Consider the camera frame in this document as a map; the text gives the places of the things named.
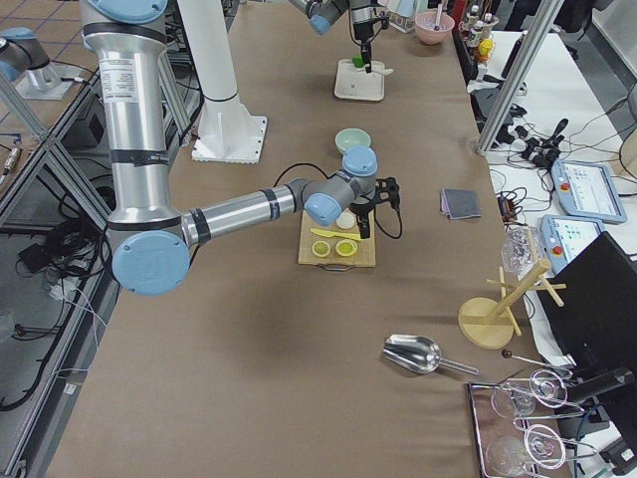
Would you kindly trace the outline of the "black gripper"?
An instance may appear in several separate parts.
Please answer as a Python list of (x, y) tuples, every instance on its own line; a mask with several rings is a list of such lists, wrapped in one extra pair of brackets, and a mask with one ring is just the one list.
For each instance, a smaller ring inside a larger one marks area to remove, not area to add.
[(377, 178), (372, 192), (363, 194), (349, 205), (349, 211), (357, 215), (357, 227), (361, 239), (369, 239), (371, 236), (368, 213), (385, 202), (388, 202), (392, 209), (400, 214), (399, 185), (394, 177)]
[(373, 9), (354, 9), (351, 11), (351, 25), (353, 27), (353, 38), (360, 46), (361, 66), (367, 74), (372, 72), (372, 53), (370, 43), (377, 33), (374, 25), (380, 24), (382, 30), (388, 28), (388, 17), (384, 12), (376, 14)]

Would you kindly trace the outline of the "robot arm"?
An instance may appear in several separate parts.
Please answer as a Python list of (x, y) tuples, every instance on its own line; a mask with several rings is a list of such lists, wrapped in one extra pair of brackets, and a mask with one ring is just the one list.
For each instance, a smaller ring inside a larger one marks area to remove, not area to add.
[(381, 30), (389, 26), (388, 16), (384, 12), (376, 12), (376, 1), (291, 0), (290, 3), (305, 14), (319, 35), (327, 33), (347, 13), (351, 41), (359, 47), (362, 67), (367, 74), (372, 72), (372, 42)]
[[(85, 1), (83, 37), (99, 60), (115, 208), (107, 221), (111, 269), (128, 291), (157, 296), (179, 286), (197, 248), (213, 238), (306, 212), (322, 226), (342, 212), (370, 235), (369, 213), (397, 205), (393, 178), (379, 178), (367, 146), (350, 148), (340, 168), (319, 181), (296, 179), (186, 212), (170, 200), (170, 157), (161, 102), (160, 59), (166, 52), (163, 1)], [(267, 121), (242, 104), (218, 1), (178, 5), (203, 98), (193, 155), (198, 160), (255, 163)]]

